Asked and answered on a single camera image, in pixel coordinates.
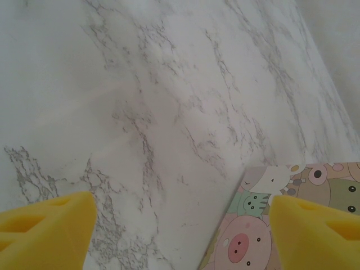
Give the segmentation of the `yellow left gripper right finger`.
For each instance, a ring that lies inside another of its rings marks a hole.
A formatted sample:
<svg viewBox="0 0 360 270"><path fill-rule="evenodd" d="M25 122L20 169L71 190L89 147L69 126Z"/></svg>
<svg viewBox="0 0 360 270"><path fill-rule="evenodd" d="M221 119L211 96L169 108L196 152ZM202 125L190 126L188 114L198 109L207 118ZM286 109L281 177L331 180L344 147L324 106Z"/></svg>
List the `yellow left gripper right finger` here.
<svg viewBox="0 0 360 270"><path fill-rule="evenodd" d="M360 216L275 196L269 221L283 270L360 270Z"/></svg>

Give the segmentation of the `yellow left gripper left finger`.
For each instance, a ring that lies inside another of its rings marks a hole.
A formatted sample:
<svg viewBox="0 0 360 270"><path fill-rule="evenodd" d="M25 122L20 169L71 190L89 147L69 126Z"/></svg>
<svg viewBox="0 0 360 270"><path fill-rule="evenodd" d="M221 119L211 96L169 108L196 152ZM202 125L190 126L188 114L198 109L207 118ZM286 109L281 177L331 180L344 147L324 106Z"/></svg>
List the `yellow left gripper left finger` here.
<svg viewBox="0 0 360 270"><path fill-rule="evenodd" d="M90 192L0 212L0 270L83 270L96 217Z"/></svg>

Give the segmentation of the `cartoon animal print paper bag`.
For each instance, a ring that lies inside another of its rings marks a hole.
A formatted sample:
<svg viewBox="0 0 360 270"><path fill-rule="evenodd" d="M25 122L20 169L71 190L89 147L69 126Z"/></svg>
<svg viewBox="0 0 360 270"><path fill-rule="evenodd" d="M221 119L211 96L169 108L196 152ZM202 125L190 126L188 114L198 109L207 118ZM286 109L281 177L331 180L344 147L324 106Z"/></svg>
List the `cartoon animal print paper bag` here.
<svg viewBox="0 0 360 270"><path fill-rule="evenodd" d="M360 162L247 168L198 270L281 270L268 218L276 195L360 215Z"/></svg>

